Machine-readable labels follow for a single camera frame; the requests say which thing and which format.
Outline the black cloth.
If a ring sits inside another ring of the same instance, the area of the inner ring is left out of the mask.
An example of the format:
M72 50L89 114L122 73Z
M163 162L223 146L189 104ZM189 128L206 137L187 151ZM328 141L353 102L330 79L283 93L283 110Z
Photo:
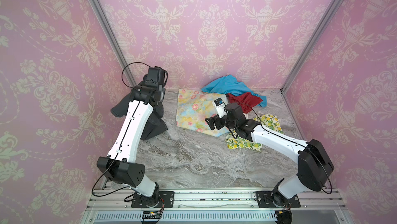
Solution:
M127 94L116 106L111 109L111 113L118 118L126 116L128 111L128 104L130 102L131 93ZM161 133L167 131L167 125L162 120L164 115L163 103L160 102L154 107L152 114L149 116L146 125L144 127L143 133L141 135L141 140L148 140Z

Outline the turquoise blue cloth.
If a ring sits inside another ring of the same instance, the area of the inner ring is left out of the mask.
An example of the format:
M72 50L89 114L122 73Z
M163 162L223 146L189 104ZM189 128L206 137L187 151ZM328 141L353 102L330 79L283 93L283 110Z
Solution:
M234 96L240 96L244 93L251 93L253 96L259 97L262 100L262 102L259 104L260 107L264 108L267 106L266 96L254 93L254 91L252 91L245 83L238 82L237 79L232 75L224 76L210 82L208 85L201 88L201 91L205 93L217 94L230 93Z

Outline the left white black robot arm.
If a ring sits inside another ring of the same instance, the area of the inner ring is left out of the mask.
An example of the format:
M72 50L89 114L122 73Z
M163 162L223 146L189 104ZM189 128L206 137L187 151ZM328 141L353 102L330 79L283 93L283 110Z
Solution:
M144 80L111 109L115 117L125 120L108 154L97 160L102 176L132 188L142 204L148 207L158 205L159 185L146 176L145 166L135 161L140 141L167 131L162 120L164 86L164 82Z

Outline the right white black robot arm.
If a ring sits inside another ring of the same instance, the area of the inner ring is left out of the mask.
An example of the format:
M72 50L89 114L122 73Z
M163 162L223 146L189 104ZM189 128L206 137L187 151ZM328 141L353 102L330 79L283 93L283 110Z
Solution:
M279 207L288 205L291 199L304 191L320 192L330 181L335 167L322 143L312 139L307 142L265 128L254 119L233 119L227 116L205 119L211 130L227 128L238 137L269 147L297 164L297 174L282 179L273 189L271 198Z

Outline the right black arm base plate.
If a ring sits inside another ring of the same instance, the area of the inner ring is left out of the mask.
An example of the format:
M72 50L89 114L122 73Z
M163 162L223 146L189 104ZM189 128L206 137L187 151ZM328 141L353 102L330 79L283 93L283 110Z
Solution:
M301 204L297 196L291 199L272 191L256 191L254 200L259 208L299 208Z

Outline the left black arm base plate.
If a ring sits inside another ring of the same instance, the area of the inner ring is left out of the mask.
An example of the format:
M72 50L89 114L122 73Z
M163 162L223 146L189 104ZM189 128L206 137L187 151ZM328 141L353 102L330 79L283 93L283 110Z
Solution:
M160 191L152 197L145 197L134 193L131 201L132 208L172 208L174 205L174 191Z

